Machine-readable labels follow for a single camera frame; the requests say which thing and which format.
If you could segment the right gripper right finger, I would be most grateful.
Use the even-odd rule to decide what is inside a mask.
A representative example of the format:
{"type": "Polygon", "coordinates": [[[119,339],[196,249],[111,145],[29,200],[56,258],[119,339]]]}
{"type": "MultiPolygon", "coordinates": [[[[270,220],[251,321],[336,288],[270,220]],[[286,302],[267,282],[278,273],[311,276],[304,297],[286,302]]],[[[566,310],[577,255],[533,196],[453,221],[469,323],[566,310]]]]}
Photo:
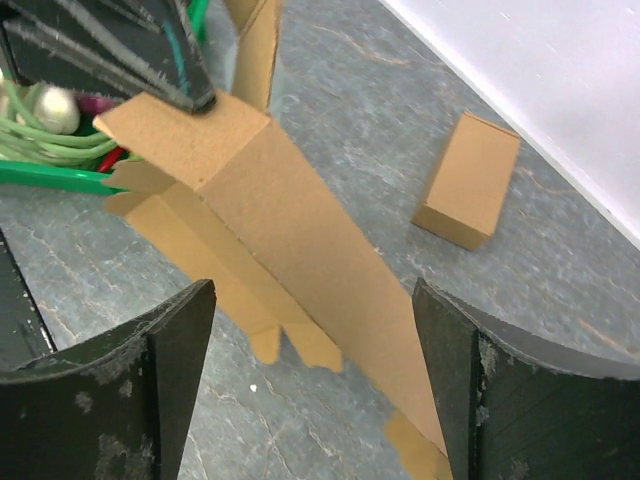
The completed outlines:
{"type": "Polygon", "coordinates": [[[425,281],[412,303],[457,479],[635,479],[639,368],[547,340],[425,281]]]}

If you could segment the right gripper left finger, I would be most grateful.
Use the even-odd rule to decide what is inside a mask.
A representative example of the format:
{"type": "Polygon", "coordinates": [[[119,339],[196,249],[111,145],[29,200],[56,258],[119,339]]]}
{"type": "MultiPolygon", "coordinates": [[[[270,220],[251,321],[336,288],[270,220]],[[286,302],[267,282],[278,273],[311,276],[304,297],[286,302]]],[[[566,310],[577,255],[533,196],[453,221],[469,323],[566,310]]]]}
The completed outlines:
{"type": "Polygon", "coordinates": [[[152,310],[1,373],[4,479],[175,479],[216,308],[198,280],[152,310]]]}

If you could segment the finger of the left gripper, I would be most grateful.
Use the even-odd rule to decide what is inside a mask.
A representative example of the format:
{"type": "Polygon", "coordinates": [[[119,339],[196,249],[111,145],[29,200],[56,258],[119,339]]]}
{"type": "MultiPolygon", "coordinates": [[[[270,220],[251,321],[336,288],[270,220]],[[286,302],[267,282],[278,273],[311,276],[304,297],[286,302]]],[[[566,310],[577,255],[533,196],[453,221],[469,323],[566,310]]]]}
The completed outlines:
{"type": "Polygon", "coordinates": [[[4,1],[1,68],[20,85],[46,83],[128,100],[146,92],[188,114],[208,112],[214,85],[199,44],[205,1],[4,1]]]}

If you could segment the brown cardboard box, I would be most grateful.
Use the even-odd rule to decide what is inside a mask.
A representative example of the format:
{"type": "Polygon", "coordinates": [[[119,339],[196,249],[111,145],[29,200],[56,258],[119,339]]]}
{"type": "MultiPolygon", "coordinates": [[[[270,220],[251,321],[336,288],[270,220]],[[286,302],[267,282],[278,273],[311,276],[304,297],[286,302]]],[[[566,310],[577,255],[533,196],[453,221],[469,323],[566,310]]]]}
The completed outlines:
{"type": "Polygon", "coordinates": [[[474,251],[495,233],[520,137],[463,112],[431,172],[411,222],[474,251]]]}

